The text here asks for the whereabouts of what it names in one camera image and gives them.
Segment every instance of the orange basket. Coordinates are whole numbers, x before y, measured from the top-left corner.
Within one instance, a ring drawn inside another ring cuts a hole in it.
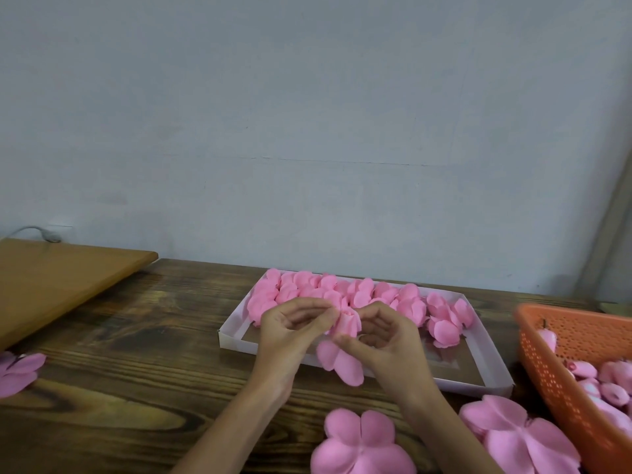
[[[632,358],[632,318],[521,304],[519,358],[558,426],[575,445],[591,474],[630,473],[632,439],[601,414],[566,370],[563,359],[605,361]],[[557,334],[553,353],[537,333],[544,320]]]

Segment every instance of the cable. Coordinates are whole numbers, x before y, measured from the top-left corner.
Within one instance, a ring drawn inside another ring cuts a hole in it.
[[[58,232],[51,231],[50,229],[46,229],[39,226],[22,226],[21,228],[16,229],[15,231],[10,232],[3,238],[0,238],[0,241],[4,241],[4,239],[11,238],[15,236],[20,231],[24,231],[25,229],[37,229],[42,234],[42,238],[44,241],[48,241],[49,243],[61,243],[61,236]]]

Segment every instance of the cardboard box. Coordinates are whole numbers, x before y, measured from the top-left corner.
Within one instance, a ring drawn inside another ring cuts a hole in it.
[[[353,281],[353,278],[340,276],[338,278]],[[396,283],[391,283],[391,285],[403,286]],[[420,295],[423,297],[432,291],[443,296],[450,304],[458,299],[463,299],[470,304],[467,298],[460,293],[419,287]],[[246,310],[246,303],[251,293],[252,290],[241,300],[219,329],[220,348],[257,354],[259,329],[251,324]],[[475,397],[481,397],[484,394],[510,397],[514,385],[513,380],[478,316],[475,318],[474,324],[463,331],[465,340],[452,348],[443,350],[435,348],[425,327],[420,328],[419,332],[439,389]],[[322,339],[319,338],[312,344],[303,358],[303,364],[322,367],[315,353],[316,346]],[[365,368],[364,373],[374,377],[369,369]]]

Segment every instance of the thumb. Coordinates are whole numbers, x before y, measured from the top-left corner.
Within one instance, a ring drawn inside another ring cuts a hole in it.
[[[335,308],[329,308],[307,326],[299,329],[298,337],[301,338],[307,346],[309,346],[314,339],[321,334],[325,334],[327,330],[331,329],[331,327],[335,325],[336,321],[338,321],[339,316],[340,311]]]
[[[345,353],[358,359],[364,366],[371,368],[375,357],[375,349],[346,334],[336,334],[334,343]]]

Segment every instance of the wooden table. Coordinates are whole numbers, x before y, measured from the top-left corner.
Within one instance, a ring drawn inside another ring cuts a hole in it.
[[[168,472],[248,379],[254,357],[220,350],[217,329],[264,269],[160,260],[13,348],[49,358],[28,390],[0,399],[0,472]],[[517,364],[517,303],[596,310],[576,300],[445,287],[464,293],[516,382],[514,399],[548,416]],[[446,394],[458,409],[471,398]],[[244,469],[308,473],[334,408],[388,414],[419,472],[437,472],[424,446],[374,379],[360,388],[301,366],[288,404]]]

